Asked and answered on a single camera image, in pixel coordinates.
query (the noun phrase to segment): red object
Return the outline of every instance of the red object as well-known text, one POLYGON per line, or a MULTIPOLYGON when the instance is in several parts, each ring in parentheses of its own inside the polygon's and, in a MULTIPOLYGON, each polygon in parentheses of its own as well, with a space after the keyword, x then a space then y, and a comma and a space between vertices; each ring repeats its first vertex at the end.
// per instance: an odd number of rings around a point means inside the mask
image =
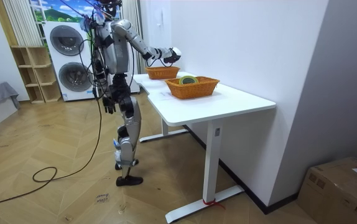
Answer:
POLYGON ((202 199, 202 200, 203 200, 203 203, 204 203, 205 205, 218 205, 218 206, 220 206, 221 208, 224 208, 224 210, 226 210, 226 207, 224 207, 224 205, 222 205, 222 204, 216 202, 216 199, 214 199, 214 200, 211 201, 211 202, 205 202, 204 199, 202 199))

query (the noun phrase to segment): wicker basket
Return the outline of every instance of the wicker basket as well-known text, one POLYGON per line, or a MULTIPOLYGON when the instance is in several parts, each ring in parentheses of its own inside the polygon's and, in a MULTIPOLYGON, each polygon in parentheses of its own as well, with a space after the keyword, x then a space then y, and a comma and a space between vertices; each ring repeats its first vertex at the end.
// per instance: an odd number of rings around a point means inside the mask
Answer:
POLYGON ((177 67, 147 67, 146 72, 150 79, 175 78, 180 68, 177 67))
POLYGON ((207 77, 197 77, 198 83, 190 83, 180 85, 179 78, 166 80, 167 86, 170 88, 172 95, 179 99, 189 99, 202 96, 210 96, 215 90, 216 85, 220 80, 207 77))

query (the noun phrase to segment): table frame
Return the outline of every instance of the table frame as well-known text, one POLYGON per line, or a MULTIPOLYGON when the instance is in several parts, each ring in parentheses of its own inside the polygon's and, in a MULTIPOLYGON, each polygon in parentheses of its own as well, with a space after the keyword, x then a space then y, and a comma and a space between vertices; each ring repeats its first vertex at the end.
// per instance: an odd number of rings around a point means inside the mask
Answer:
MULTIPOLYGON (((178 134, 187 133, 188 130, 181 129, 168 132, 168 126, 162 118, 162 134, 140 138, 140 142, 147 142, 175 136, 178 134)), ((203 202, 220 202, 224 199, 244 192, 244 189, 236 185, 216 194, 216 182, 218 172, 218 161, 220 156, 221 135, 223 134, 223 118, 213 119, 208 121, 208 135, 206 141, 206 158, 205 158, 205 176, 203 180, 203 197, 201 200, 190 203, 188 205, 177 208, 168 214, 165 218, 167 223, 171 223, 180 218, 186 217, 194 212, 211 205, 206 205, 203 202)))

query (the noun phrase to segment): humanoid robot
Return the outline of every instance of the humanoid robot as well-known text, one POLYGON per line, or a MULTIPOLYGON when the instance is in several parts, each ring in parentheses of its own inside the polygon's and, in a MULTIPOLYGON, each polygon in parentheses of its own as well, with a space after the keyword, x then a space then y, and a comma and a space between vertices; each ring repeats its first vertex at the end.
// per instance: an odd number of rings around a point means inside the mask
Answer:
MULTIPOLYGON (((122 0, 97 0, 98 7, 106 13, 115 16, 116 8, 122 0)), ((142 177, 130 176, 132 166, 139 163, 134 158, 136 144, 141 128, 141 113, 135 97, 130 96, 130 87, 126 83, 126 72, 129 65, 129 42, 144 60, 155 61, 163 59, 165 63, 174 63, 181 57, 177 48, 158 49, 148 47, 141 39, 131 22, 125 19, 108 21, 100 24, 92 21, 90 29, 94 33, 94 43, 98 50, 93 58, 93 71, 98 81, 98 92, 103 95, 105 111, 113 114, 118 104, 124 125, 118 128, 118 140, 114 141, 116 170, 122 170, 122 176, 116 180, 117 186, 141 184, 142 177)))

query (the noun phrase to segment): washing machine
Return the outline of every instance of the washing machine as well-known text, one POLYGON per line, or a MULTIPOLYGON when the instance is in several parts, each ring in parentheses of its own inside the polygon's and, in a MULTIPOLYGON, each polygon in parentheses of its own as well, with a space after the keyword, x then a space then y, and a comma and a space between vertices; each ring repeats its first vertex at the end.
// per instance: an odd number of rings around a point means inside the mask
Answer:
POLYGON ((87 33, 77 22, 45 22, 43 29, 63 99, 94 98, 93 77, 87 75, 80 60, 81 57, 86 68, 91 63, 90 43, 82 43, 87 33))

